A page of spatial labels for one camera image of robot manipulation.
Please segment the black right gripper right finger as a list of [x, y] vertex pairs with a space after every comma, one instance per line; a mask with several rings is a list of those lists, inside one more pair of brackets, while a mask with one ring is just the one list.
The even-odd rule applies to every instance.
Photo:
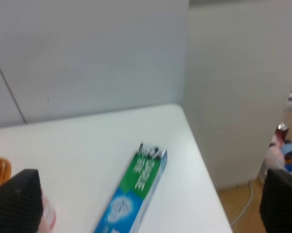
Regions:
[[260, 216], [268, 233], [292, 233], [292, 175], [269, 169], [263, 185]]

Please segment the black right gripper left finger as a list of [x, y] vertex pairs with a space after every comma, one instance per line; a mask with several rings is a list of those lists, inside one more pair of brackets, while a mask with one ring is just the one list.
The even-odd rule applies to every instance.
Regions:
[[0, 186], [0, 233], [36, 233], [42, 215], [37, 169], [24, 169]]

